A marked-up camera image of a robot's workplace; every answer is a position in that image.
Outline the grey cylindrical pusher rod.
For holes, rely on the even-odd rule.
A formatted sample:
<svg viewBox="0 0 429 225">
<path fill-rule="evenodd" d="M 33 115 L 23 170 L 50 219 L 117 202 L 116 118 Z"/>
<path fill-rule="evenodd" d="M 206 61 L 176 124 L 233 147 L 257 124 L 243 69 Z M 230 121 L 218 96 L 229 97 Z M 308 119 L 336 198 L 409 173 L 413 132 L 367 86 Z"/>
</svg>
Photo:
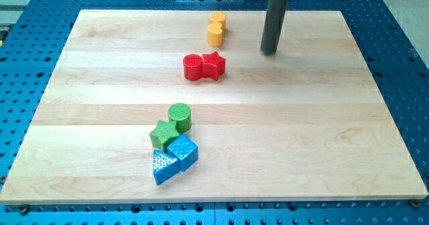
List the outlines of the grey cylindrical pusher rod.
<svg viewBox="0 0 429 225">
<path fill-rule="evenodd" d="M 277 52 L 288 1 L 268 0 L 261 40 L 261 51 L 265 55 L 272 55 Z"/>
</svg>

